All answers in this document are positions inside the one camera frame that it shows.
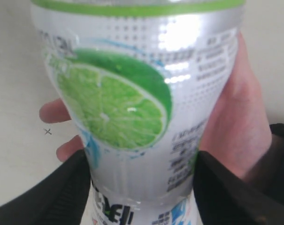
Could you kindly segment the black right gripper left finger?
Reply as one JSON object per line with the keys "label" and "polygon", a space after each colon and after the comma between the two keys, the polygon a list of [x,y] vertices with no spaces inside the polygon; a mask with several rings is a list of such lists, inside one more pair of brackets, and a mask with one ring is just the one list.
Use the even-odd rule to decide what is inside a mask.
{"label": "black right gripper left finger", "polygon": [[0,206],[0,225],[79,225],[91,187],[83,150],[39,184]]}

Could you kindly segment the black-sleeved forearm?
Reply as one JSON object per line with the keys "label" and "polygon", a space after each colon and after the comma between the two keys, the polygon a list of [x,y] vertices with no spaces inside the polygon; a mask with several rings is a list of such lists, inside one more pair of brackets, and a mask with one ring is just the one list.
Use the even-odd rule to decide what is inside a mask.
{"label": "black-sleeved forearm", "polygon": [[272,145],[251,169],[245,181],[284,206],[284,124],[270,125]]}

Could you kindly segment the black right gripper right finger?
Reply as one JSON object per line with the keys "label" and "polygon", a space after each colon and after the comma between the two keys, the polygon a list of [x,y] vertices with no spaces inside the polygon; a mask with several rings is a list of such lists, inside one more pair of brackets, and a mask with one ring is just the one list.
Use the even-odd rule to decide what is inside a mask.
{"label": "black right gripper right finger", "polygon": [[208,152],[200,151],[193,179],[205,225],[284,225],[284,206],[253,189]]}

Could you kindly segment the person's open bare hand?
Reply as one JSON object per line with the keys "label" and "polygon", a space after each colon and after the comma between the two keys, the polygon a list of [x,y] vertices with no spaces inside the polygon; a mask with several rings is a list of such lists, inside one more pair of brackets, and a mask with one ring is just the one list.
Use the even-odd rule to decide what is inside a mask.
{"label": "person's open bare hand", "polygon": [[261,87],[251,68],[246,43],[238,36],[235,66],[210,115],[200,150],[210,153],[246,182],[264,178],[272,134]]}

